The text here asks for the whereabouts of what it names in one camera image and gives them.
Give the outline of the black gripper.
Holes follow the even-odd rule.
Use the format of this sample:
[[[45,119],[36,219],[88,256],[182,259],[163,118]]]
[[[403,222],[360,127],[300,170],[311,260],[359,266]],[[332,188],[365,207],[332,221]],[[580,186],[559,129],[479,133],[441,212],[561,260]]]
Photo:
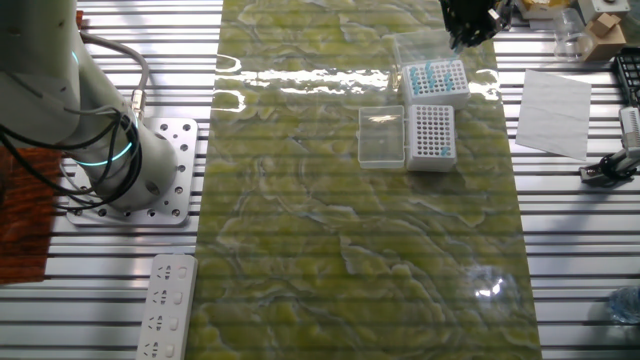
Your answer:
[[[479,46],[511,23],[512,0],[440,0],[439,4],[454,52]]]

